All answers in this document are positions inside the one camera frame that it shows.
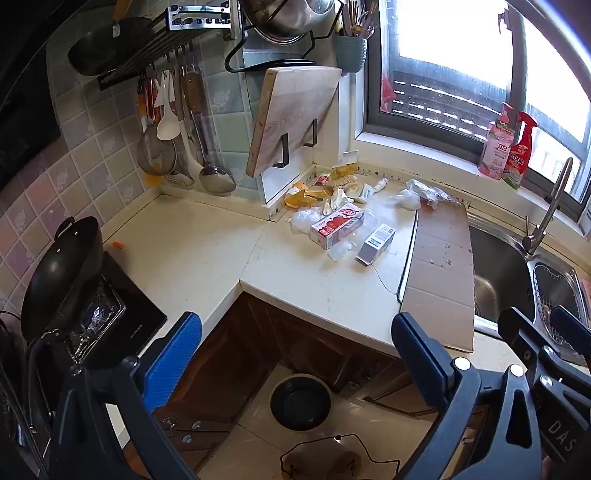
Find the strawberry milk carton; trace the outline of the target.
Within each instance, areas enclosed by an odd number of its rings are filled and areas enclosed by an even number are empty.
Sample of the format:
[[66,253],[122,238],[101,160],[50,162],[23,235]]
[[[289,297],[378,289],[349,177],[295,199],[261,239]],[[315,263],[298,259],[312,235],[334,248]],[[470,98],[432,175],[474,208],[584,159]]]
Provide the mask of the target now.
[[365,211],[349,203],[311,225],[308,238],[322,249],[329,250],[363,224]]

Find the white plastic bag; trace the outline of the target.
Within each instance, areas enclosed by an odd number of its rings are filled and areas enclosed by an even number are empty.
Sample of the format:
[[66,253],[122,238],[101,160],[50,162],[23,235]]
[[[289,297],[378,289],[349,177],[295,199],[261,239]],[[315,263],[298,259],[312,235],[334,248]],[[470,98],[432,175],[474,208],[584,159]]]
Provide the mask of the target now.
[[408,188],[402,189],[397,194],[389,197],[394,207],[400,207],[408,211],[417,211],[421,208],[420,195]]

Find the clear plastic packaging tray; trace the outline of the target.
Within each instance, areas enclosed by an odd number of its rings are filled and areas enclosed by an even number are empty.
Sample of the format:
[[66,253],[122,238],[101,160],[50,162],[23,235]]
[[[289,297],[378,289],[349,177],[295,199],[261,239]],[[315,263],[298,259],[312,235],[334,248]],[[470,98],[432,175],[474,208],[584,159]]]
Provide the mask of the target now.
[[459,200],[439,187],[432,187],[417,179],[406,182],[408,191],[414,192],[424,200],[431,208],[436,209],[440,203],[458,205]]

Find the pink detergent refill pouch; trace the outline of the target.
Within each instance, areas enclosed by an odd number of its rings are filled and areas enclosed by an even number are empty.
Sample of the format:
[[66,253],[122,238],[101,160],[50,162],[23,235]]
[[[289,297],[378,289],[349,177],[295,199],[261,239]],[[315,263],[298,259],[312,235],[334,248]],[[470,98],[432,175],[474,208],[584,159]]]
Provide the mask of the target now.
[[502,113],[490,123],[478,170],[491,179],[500,180],[503,175],[515,137],[515,129],[511,125],[510,118],[513,113],[514,108],[504,102]]

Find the clear plastic bottle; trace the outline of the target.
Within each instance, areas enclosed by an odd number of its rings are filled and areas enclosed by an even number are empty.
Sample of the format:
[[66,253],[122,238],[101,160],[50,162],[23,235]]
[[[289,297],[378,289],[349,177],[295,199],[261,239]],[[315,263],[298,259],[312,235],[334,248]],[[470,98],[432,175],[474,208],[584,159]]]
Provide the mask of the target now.
[[373,210],[366,210],[363,215],[363,222],[356,230],[339,240],[337,244],[329,248],[328,256],[332,261],[339,262],[346,257],[349,252],[359,252],[363,242],[377,228],[378,218]]

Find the loofah sponge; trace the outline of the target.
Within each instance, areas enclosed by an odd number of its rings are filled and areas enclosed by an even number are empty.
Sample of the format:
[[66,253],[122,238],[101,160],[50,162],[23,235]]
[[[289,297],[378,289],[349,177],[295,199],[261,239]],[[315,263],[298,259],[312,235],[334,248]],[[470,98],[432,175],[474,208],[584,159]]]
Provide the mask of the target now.
[[334,190],[342,190],[349,197],[358,197],[362,192],[363,184],[360,182],[349,182],[346,184],[339,184],[334,187]]

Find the white atomy box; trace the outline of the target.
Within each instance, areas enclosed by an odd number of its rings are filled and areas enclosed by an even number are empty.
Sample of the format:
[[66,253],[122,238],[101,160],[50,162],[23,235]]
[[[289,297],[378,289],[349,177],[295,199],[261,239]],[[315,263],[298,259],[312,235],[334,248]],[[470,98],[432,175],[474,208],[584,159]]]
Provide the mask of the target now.
[[374,187],[369,184],[363,184],[359,192],[353,197],[353,201],[361,205],[366,205],[375,192]]

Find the black wall rack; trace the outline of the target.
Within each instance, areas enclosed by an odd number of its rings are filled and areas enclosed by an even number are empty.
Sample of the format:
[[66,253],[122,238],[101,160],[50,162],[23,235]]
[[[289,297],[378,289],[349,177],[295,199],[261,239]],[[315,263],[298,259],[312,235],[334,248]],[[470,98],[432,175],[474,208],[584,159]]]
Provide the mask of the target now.
[[[114,37],[119,34],[117,24],[121,20],[123,19],[115,20],[112,23],[114,24]],[[176,51],[191,49],[193,40],[204,33],[219,30],[225,39],[231,39],[233,28],[231,2],[229,1],[223,1],[218,5],[171,5],[151,21],[152,34],[149,39],[141,47],[135,49],[129,58],[117,68],[96,76],[98,87],[101,91],[142,75],[145,69],[154,64],[160,57],[167,57],[170,53]],[[240,37],[238,43],[235,44],[224,60],[224,68],[229,73],[262,71],[273,67],[311,66],[315,64],[307,56],[301,56],[300,58],[263,62],[238,69],[232,68],[230,61],[245,46],[247,38],[249,38],[249,31],[256,31],[266,41],[279,45],[288,45],[300,41],[303,38],[303,36],[297,36],[280,39],[260,33],[250,23],[245,13],[243,13],[242,6],[240,6],[239,24],[242,37]]]

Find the white paper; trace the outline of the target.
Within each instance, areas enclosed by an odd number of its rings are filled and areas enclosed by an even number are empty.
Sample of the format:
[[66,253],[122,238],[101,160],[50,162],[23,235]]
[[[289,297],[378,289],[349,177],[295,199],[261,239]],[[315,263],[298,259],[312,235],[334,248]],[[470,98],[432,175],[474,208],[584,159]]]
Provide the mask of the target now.
[[346,195],[345,190],[342,188],[335,188],[335,190],[332,191],[332,195],[325,198],[325,201],[322,204],[322,214],[324,216],[331,215],[336,210],[341,209],[349,203],[353,203],[353,200]]

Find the white blue medicine box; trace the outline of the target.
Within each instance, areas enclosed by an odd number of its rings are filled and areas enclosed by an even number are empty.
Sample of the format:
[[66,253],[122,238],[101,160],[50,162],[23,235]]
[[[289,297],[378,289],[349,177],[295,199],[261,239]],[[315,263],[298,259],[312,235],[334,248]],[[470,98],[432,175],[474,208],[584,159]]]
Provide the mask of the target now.
[[395,234],[394,227],[383,223],[363,242],[356,260],[366,266],[372,265],[389,248]]

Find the chrome sink faucet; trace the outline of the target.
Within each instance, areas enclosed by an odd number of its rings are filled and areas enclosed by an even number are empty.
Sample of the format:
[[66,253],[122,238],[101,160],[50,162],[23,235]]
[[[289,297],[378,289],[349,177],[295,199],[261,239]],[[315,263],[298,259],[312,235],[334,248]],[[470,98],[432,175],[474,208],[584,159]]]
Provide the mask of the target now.
[[528,217],[525,217],[527,230],[526,235],[522,239],[522,248],[526,255],[533,256],[540,244],[542,243],[542,241],[544,240],[547,227],[553,219],[554,213],[558,208],[560,199],[563,193],[565,192],[568,180],[572,172],[573,163],[574,160],[572,157],[569,157],[566,160],[558,176],[558,179],[554,184],[553,190],[550,195],[550,203],[546,210],[546,213],[544,214],[541,223],[535,226],[532,233],[530,233],[528,230],[530,226],[529,219]]

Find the clear plastic wrap ball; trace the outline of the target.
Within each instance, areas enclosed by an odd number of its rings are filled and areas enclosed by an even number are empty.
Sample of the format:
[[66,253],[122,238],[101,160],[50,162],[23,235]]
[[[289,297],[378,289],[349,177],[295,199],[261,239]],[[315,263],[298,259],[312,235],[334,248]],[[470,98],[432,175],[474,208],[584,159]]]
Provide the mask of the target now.
[[317,208],[297,210],[290,218],[290,229],[294,234],[310,234],[311,226],[324,219],[324,215]]

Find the round trash bin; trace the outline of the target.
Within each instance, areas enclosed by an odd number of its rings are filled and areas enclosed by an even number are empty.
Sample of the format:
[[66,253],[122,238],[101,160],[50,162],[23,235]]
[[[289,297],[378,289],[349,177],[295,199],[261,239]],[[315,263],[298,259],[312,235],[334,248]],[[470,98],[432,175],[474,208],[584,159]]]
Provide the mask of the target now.
[[287,377],[270,394],[270,413],[280,426],[294,432],[317,429],[332,411],[332,392],[320,379]]

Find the orange yellow snack bag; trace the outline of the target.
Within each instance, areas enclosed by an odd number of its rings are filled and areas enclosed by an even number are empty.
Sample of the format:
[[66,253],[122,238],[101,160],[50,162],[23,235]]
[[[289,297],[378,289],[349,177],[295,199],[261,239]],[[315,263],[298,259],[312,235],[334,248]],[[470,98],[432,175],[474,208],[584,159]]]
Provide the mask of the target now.
[[297,182],[287,190],[283,202],[288,208],[298,210],[318,206],[330,196],[331,194],[325,189],[308,188],[304,183]]

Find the black induction cooktop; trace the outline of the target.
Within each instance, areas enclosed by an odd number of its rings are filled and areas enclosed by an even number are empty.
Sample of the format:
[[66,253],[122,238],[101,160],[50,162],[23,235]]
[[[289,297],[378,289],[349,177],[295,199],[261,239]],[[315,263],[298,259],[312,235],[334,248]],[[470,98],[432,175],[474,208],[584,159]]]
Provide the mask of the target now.
[[106,369],[147,345],[166,315],[103,254],[96,292],[78,314],[62,353],[89,369]]

